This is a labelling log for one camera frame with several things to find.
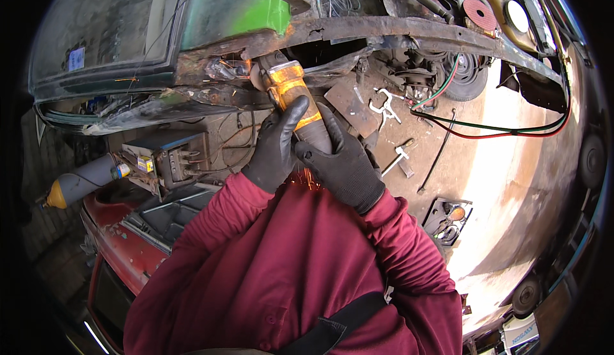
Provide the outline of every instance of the sticker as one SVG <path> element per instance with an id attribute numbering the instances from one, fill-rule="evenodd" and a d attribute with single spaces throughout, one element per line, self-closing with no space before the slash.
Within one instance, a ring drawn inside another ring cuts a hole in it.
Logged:
<path id="1" fill-rule="evenodd" d="M 85 48 L 79 48 L 73 50 L 68 55 L 68 71 L 72 72 L 78 68 L 83 68 L 83 61 L 85 60 Z"/>
<path id="2" fill-rule="evenodd" d="M 153 160 L 149 157 L 140 156 L 137 158 L 139 170 L 150 173 L 154 170 Z"/>

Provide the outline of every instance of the red car hood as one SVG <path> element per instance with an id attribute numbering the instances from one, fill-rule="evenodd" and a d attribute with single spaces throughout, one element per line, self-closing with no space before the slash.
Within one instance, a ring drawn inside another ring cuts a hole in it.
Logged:
<path id="1" fill-rule="evenodd" d="M 83 199 L 83 225 L 98 253 L 134 295 L 138 295 L 168 256 L 120 224 L 138 203 L 103 203 L 97 194 L 94 192 Z"/>

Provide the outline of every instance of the red sleeve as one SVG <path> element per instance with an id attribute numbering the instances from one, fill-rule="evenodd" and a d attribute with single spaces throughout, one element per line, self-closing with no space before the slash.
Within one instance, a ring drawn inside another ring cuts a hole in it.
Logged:
<path id="1" fill-rule="evenodd" d="M 173 245 L 173 254 L 153 273 L 134 300 L 124 326 L 124 351 L 164 354 L 182 294 L 211 252 L 249 228 L 269 194 L 243 174 L 231 175 Z"/>
<path id="2" fill-rule="evenodd" d="M 365 215 L 366 236 L 394 287 L 392 303 L 418 340 L 421 354 L 462 352 L 460 296 L 433 241 L 388 189 Z"/>

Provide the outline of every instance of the red sweatshirt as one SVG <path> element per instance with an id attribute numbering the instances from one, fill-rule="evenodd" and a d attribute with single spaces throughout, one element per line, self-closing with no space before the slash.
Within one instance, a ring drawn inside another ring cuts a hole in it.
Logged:
<path id="1" fill-rule="evenodd" d="M 231 175 L 134 300 L 126 354 L 274 351 L 354 299 L 390 305 L 331 354 L 460 354 L 460 297 L 407 201 L 388 190 L 364 217 L 327 190 L 266 193 Z"/>

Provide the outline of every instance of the black strap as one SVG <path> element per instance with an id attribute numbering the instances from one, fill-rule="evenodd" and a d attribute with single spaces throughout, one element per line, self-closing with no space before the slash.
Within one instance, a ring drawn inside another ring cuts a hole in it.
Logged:
<path id="1" fill-rule="evenodd" d="M 274 353 L 275 355 L 325 355 L 385 306 L 386 301 L 381 292 L 369 292 L 353 300 L 330 318 L 318 317 L 316 327 Z"/>

